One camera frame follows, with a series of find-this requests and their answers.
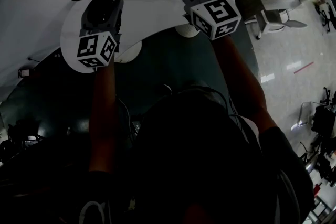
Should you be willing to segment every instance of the equipment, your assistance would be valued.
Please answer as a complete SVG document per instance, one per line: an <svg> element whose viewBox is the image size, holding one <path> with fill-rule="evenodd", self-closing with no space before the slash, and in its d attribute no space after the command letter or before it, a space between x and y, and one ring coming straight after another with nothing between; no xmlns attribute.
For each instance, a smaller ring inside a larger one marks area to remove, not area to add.
<svg viewBox="0 0 336 224"><path fill-rule="evenodd" d="M210 40L234 32L241 15L232 0L182 0L186 19Z"/></svg>
<svg viewBox="0 0 336 224"><path fill-rule="evenodd" d="M77 59L86 67L107 66L118 50L123 3L123 0L92 0L84 11Z"/></svg>

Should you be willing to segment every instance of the t-shirt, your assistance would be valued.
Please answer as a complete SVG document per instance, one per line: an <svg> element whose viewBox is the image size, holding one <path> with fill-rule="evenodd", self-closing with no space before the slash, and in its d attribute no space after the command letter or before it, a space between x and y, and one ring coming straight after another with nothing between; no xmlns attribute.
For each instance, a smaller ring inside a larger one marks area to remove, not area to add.
<svg viewBox="0 0 336 224"><path fill-rule="evenodd" d="M114 211L119 206L127 212L118 218L177 223L197 204L214 222L303 222L313 206L313 186L301 160L278 127L257 140L237 118L197 91L151 108L130 162L120 168L123 175L113 176L119 182L118 191L111 189ZM130 200L134 210L127 210Z"/></svg>

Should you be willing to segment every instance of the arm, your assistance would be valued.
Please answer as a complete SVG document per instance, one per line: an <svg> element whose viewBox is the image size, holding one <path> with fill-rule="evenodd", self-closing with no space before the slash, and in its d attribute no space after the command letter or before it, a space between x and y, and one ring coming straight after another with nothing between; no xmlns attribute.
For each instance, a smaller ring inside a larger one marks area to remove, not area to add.
<svg viewBox="0 0 336 224"><path fill-rule="evenodd" d="M108 67L98 68L94 88L89 126L92 142L89 170L112 173L116 165L119 131L113 58Z"/></svg>
<svg viewBox="0 0 336 224"><path fill-rule="evenodd" d="M252 120L263 133L277 126L267 112L263 89L228 36L212 41L230 96L238 113Z"/></svg>

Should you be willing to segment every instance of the tiled floor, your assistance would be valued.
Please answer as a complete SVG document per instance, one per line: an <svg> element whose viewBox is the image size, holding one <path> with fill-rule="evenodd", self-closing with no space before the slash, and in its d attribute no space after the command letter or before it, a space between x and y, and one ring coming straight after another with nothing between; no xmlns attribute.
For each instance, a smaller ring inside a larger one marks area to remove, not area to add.
<svg viewBox="0 0 336 224"><path fill-rule="evenodd" d="M309 128L291 132L303 102L322 98L323 87L336 90L336 34L327 34L311 2L290 12L291 19L308 25L304 29L286 28L256 40L256 24L248 25L259 64L267 108L285 132L298 155L304 153L300 141L309 146L314 137ZM294 71L313 62L294 74Z"/></svg>

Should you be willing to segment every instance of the floor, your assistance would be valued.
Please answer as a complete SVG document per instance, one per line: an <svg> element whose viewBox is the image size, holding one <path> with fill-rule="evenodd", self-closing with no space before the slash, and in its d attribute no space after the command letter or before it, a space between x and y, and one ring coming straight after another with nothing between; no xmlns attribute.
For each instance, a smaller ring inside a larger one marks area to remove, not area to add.
<svg viewBox="0 0 336 224"><path fill-rule="evenodd" d="M263 35L261 40L255 38L257 25L249 25L247 29L257 57L268 111L300 156L305 152L300 141L308 147L314 134L305 127L291 132L291 127L297 122L303 102L319 102L323 87L330 87L332 92L336 90L336 34L327 34L311 2L292 10L290 16L308 27L286 28L279 33Z"/></svg>

